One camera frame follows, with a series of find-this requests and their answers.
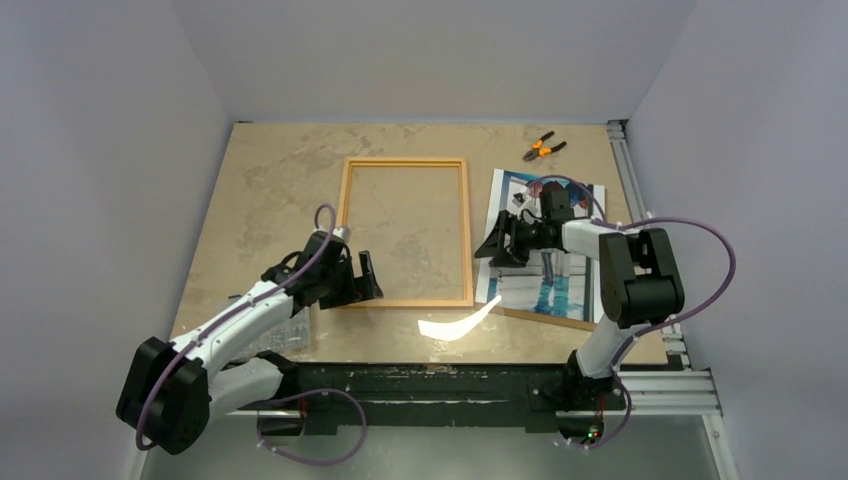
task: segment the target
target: marble table surface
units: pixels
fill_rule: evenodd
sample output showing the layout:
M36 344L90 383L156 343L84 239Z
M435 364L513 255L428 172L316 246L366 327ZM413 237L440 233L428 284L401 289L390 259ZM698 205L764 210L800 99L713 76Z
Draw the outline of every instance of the marble table surface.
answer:
M524 162L521 159L524 152L549 130L556 131L553 140L565 139L568 146L549 157ZM349 156L466 158L472 248L484 237L495 168L558 173L604 185L610 220L629 220L618 170L602 125L239 123L233 128L221 165L172 336L213 317L227 305L228 296L245 292L265 269L278 263L285 254L302 249L312 231L315 208L322 203L337 204L342 164ZM433 198L438 198L440 192L444 192L445 198L455 198L454 183L438 175L421 175L414 184L397 182L393 188L395 194L397 190L409 192L411 203L416 199L432 203L432 198L425 202L422 192L432 192ZM418 213L425 217L445 215L445 208L428 208ZM438 260L440 254L426 250L422 246L426 242L416 241L414 236L371 237L367 246L358 245L352 239L354 251L359 247L372 252L408 253L424 249L408 255L410 261L420 260L423 255L434 262L449 263L446 259ZM475 260L475 279L478 265ZM378 264L375 270L380 279ZM418 281L422 283L416 289ZM432 290L429 285L436 285L429 276L415 282L405 288L419 295ZM455 341L434 340L419 333L418 320L452 322L474 310L320 311L313 306L308 346L286 354L297 361L554 363L564 362L571 350L589 336L584 330L496 313L489 314L479 326ZM626 362L665 363L661 337L648 335L634 347Z

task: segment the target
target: wooden picture frame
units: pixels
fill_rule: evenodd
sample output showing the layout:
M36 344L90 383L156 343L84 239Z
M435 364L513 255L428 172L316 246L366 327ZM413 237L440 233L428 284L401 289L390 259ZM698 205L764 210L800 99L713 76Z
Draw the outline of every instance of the wooden picture frame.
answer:
M468 193L468 166L464 158L393 158L348 157L342 172L342 188L336 224L347 225L351 183L355 168L455 168L459 175L459 202L462 241L462 298L461 299L394 299L383 298L350 305L349 308L450 308L474 305L474 284L471 272L471 199ZM379 270L377 281L380 281Z

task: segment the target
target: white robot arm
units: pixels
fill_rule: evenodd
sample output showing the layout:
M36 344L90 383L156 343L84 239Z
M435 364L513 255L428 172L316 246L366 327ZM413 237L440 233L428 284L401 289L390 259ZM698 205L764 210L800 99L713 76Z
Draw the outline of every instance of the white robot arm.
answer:
M314 232L302 252L269 268L244 296L205 324L171 342L151 337L142 343L118 401L118 417L177 454L216 418L285 396L293 364L282 356L263 352L242 365L231 362L262 333L315 302L324 309L382 298L367 251L359 252L362 276L354 277L347 236L345 228Z
M491 258L492 267L523 267L531 250L556 248L599 261L604 315L569 358L563 387L576 403L611 388L637 334L680 312L685 296L665 230L618 230L575 218L569 193L549 185L540 194L539 217L525 221L501 211L475 257Z

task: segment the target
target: pliers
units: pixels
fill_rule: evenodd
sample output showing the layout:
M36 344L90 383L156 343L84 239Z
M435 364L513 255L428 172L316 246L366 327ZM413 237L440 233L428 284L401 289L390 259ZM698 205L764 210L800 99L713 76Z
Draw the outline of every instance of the pliers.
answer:
M554 136L554 132L552 132L552 131L542 135L542 138L540 138L539 140L536 141L536 143L533 144L533 148L531 148L530 150L527 151L527 153L524 154L524 157L522 157L522 158L524 158L524 161L529 162L530 160L533 160L536 157L544 157L545 155L549 155L551 153L558 152L558 151L562 150L562 147L564 147L567 144L567 142L562 142L559 145L557 145L555 147L551 147L551 148L542 148L542 144L545 143L545 140L547 140L547 139L549 139L553 136Z

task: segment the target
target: purple cable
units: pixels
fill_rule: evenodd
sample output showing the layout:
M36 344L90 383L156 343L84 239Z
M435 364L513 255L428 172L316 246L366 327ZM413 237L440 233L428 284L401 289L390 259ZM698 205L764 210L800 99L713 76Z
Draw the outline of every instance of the purple cable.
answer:
M624 418L621 419L621 423L615 427L615 430L612 431L609 435L604 435L601 439L592 445L577 445L586 450L594 450L600 446L606 445L613 438L615 438L622 430L624 430L624 426L627 425L627 422L630 420L630 414L633 412L633 397L630 396L630 390L624 386L624 382L618 377L618 375L613 374L613 381L618 384L619 388L621 388L621 392L624 393L624 398L627 399L627 409L624 411Z
M300 278L304 272L312 268L313 265L321 258L321 255L324 254L324 250L327 249L327 245L330 243L330 239L332 238L333 230L336 228L336 210L330 204L322 204L318 207L318 210L315 211L315 218L313 220L315 224L315 228L318 228L318 215L322 210L329 210L330 212L330 228L328 230L328 235L324 237L324 241L321 243L321 246L318 247L318 250L315 252L315 255L312 256L302 268L298 271L294 272L294 274L287 279L285 279L282 283L277 285L276 287L268 290L267 292L257 295L256 298L253 299L253 302L261 302L271 295L276 294L280 290L286 288L286 286L290 285L292 282ZM239 305L236 305L232 309L228 310L226 313L218 317L217 320L212 322L206 329L204 329L200 334L197 335L197 340L190 341L182 350L180 350L177 355L171 360L168 366L162 370L162 374L159 375L159 378L156 379L156 383L153 384L153 388L150 389L150 393L147 394L147 399L144 401L144 405L141 407L141 414L138 416L138 422L135 427L135 446L139 450L146 451L150 450L156 446L156 442L151 442L149 444L144 443L144 429L147 426L147 418L150 416L150 409L153 407L153 400L156 398L156 395L159 394L159 390L162 389L162 385L164 385L165 380L171 375L171 372L176 368L177 364L180 363L180 360L185 358L191 350L198 345L198 341L203 340L208 337L215 329L221 326L227 320L230 320L237 314L241 313L246 308L250 307L251 302L244 302Z
M728 266L728 269L727 269L727 275L724 277L724 280L722 280L721 285L719 285L719 287L716 289L716 291L713 292L713 294L710 295L709 298L707 298L700 305L693 308L692 310L689 310L686 313L681 313L680 315L677 315L675 318L673 318L671 320L667 320L663 323L659 323L657 325L653 325L651 327L648 327L644 330L639 331L638 333L636 333L636 335L635 335L636 337L641 337L643 335L647 335L648 333L655 332L657 330L661 330L665 327L674 325L676 323L680 323L684 320L692 318L695 315L703 312L704 309L706 309L707 307L709 307L710 305L715 303L715 301L718 300L718 298L721 297L724 294L724 292L727 290L727 287L730 286L730 282L733 281L733 277L736 275L736 251L733 249L733 246L730 244L730 241L727 240L727 237L725 237L721 232L719 232L712 225L708 225L708 224L700 222L698 220L691 220L691 219L683 218L683 217L649 218L649 219L646 219L646 220L641 220L641 221L638 221L638 222L631 223L630 225L623 225L621 227L617 227L616 225L613 225L613 224L608 223L608 222L602 222L600 220L592 220L592 223L595 224L595 225L601 225L601 226L607 227L607 228L614 228L614 229L620 228L622 230L627 230L627 229L631 229L631 228L638 228L638 227L642 227L642 226L645 226L645 225L651 225L651 224L654 224L654 223L680 223L680 224L684 224L684 225L691 225L691 226L694 226L694 227L698 227L702 230L706 230L707 232L713 234L713 236L715 236L716 238L719 239L721 244L724 246L725 250L727 250L727 256L728 256L728 259L730 261L730 265ZM625 341L624 343L621 344L621 346L618 348L618 350L616 351L615 355L613 355L613 358L612 358L612 364L614 366L618 365L618 363L622 360L622 357L624 356L624 352L627 351L627 349L630 347L630 345L632 343L633 343L633 338L630 338L630 339L628 339L627 341Z
M293 453L286 452L285 450L280 450L277 447L270 445L265 440L265 437L262 436L262 429L259 427L259 420L257 419L256 420L256 436L259 437L259 444L262 445L263 447L265 447L266 449L268 449L269 451L271 451L272 453L276 453L277 455L286 457L289 460L294 460L295 462L302 463L304 465L311 465L313 467L329 467L329 466L332 466L332 465L337 465L337 464L342 463L345 460L349 459L350 457L356 455L356 452L358 452L359 449L362 448L362 445L365 443L365 436L368 434L368 424L365 422L365 410L362 409L362 405L359 402L357 402L356 399L353 398L353 396L351 396L349 393L343 392L341 390L336 390L335 388L318 388L318 389L315 389L315 390L309 390L307 392L298 393L297 395L292 395L291 397L281 398L279 400L272 400L270 402L267 402L267 404L268 405L283 405L283 404L286 404L286 403L294 401L294 400L300 400L301 398L305 398L305 397L308 397L310 395L316 395L318 393L324 393L324 392L335 393L336 395L341 395L341 396L345 397L346 399L350 400L350 403L352 403L353 406L356 407L356 410L359 412L359 418L362 420L362 429L361 429L360 434L359 434L359 440L356 441L356 444L347 453L345 453L344 455L342 455L340 457L333 458L333 459L330 459L330 460L317 460L317 459L314 459L314 458L301 457L299 455L295 455Z
M718 289L716 289L715 293L713 293L708 299L706 299L704 302L702 302L700 305L693 308L692 310L689 310L686 313L682 313L682 314L678 315L673 320L668 320L666 322L663 322L663 323L654 325L652 327L646 328L644 330L641 330L641 331L639 331L635 334L635 337L641 337L642 335L646 335L650 332L654 332L654 331L660 330L664 327L674 325L675 323L680 323L684 320L692 318L695 315L701 313L702 311L704 311L704 309L706 309L707 307L712 305L716 300L718 300L718 298L720 296L722 296L724 294L724 292L727 290L727 287L730 286L730 282L733 280L733 277L736 275L736 251L733 249L733 246L730 245L730 241L727 240L727 237L725 237L721 232L719 232L712 225L708 225L708 224L700 222L698 220L691 220L691 219L682 218L682 217L649 218L647 220L634 222L634 223L631 223L630 225L623 225L621 227L617 227L616 225L613 225L611 223L604 222L604 221L601 221L601 220L592 220L592 223L595 224L595 225L600 225L600 226L607 227L607 228L614 228L614 229L620 228L622 230L628 230L628 229L631 229L631 228L642 227L642 226L651 225L651 224L654 224L654 223L681 223L681 224L685 224L685 225L692 225L692 226L701 228L701 229L706 230L706 231L710 232L711 234L713 234L716 238L719 239L719 241L722 243L722 245L724 245L724 248L727 250L727 256L730 260L730 265L727 269L727 275L724 277L724 280L721 282L721 285L719 285ZM613 367L613 381L618 383L619 387L621 388L621 391L624 392L624 396L627 398L627 409L624 412L624 418L621 420L621 423L618 424L618 426L615 428L615 430L612 431L612 433L610 433L609 435L604 435L604 437L598 443L595 443L593 445L582 445L581 446L582 448L585 448L587 450L592 450L592 449L600 447L601 445L605 445L606 443L610 442L613 438L615 438L619 433L621 433L621 431L624 430L624 426L627 425L627 421L630 420L630 414L633 411L633 399L630 395L630 391L627 390L627 387L624 386L624 382L622 382L621 378L619 378L619 376L614 372L615 372L615 367L622 360L622 357L624 356L624 352L626 352L627 349L630 348L630 345L633 343L633 340L634 340L634 337L630 337L627 340L625 340L621 344L621 346L618 348L618 350L616 350L615 355L613 355L612 362L611 362L611 366Z
M530 185L532 185L536 182L542 183L542 180L550 180L550 179L554 179L554 178L558 178L560 180L568 180L569 183L573 183L573 184L577 185L581 190L583 190L583 192L586 195L588 195L589 198L592 199L592 203L594 203L595 206L598 208L598 214L601 216L603 221L606 222L607 214L606 214L606 212L604 212L604 207L601 206L601 202L599 202L598 199L595 198L594 195L592 195L592 191L589 190L589 188L586 187L586 185L583 185L582 183L578 182L577 180L575 180L571 177L566 177L565 175L544 175L544 176L537 178L536 180L533 180L532 182L528 183L527 185L530 186Z

